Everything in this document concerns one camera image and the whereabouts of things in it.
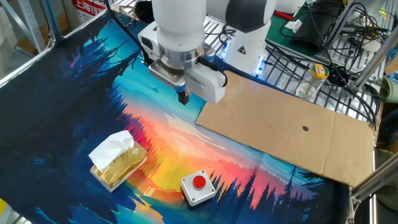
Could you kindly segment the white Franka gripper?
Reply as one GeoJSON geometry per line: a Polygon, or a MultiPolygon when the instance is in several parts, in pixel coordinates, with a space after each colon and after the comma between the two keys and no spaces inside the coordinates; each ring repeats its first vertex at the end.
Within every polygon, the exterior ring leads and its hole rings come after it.
{"type": "Polygon", "coordinates": [[[152,62],[149,72],[153,77],[170,86],[178,94],[178,101],[186,105],[190,92],[209,103],[217,103],[225,93],[226,76],[207,60],[214,50],[207,43],[191,52],[173,52],[157,41],[157,24],[152,22],[140,31],[138,38],[152,62]]]}

